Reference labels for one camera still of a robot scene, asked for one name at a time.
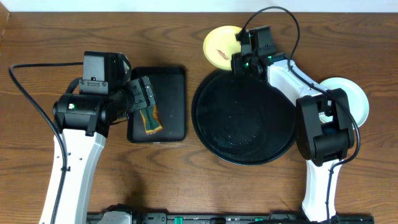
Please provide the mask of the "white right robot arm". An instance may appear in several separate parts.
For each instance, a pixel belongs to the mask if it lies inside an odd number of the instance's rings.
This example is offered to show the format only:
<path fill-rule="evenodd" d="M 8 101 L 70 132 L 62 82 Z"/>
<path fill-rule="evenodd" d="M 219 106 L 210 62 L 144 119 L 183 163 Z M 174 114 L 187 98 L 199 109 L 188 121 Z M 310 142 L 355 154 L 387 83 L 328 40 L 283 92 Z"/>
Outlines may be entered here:
<path fill-rule="evenodd" d="M 302 211 L 310 222 L 331 223 L 336 217 L 335 192 L 341 166 L 360 148 L 360 133 L 349 110 L 348 95 L 330 90 L 297 68 L 284 54 L 235 53 L 232 71 L 254 75 L 280 91 L 296 110 L 296 143 L 307 162 Z"/>

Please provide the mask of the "yellow plate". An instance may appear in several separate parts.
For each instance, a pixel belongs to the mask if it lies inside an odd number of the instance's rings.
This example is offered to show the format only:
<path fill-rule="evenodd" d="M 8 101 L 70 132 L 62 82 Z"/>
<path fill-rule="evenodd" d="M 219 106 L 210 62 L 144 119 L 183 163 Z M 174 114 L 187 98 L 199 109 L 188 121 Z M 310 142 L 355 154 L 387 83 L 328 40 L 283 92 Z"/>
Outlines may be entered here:
<path fill-rule="evenodd" d="M 236 34 L 237 26 L 221 26 L 213 29 L 203 41 L 203 52 L 210 63 L 223 70 L 232 70 L 232 55 L 241 52 L 241 44 Z"/>

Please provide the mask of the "green and orange sponge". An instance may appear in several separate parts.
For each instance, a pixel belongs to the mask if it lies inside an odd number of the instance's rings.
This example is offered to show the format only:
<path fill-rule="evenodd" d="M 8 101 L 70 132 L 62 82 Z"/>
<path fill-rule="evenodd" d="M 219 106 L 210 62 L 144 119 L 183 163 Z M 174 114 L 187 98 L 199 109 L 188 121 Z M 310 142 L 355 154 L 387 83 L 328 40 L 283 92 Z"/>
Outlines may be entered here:
<path fill-rule="evenodd" d="M 156 105 L 140 110 L 140 114 L 147 135 L 158 133 L 163 130 Z"/>

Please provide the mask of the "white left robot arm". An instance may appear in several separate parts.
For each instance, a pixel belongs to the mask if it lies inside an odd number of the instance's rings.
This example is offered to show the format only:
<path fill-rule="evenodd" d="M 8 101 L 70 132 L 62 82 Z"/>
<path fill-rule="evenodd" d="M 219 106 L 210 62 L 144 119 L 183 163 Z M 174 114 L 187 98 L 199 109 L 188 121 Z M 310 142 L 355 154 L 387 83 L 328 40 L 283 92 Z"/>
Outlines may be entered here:
<path fill-rule="evenodd" d="M 148 77 L 109 90 L 106 82 L 76 79 L 53 106 L 54 157 L 41 223 L 84 223 L 98 159 L 109 127 L 156 104 Z"/>

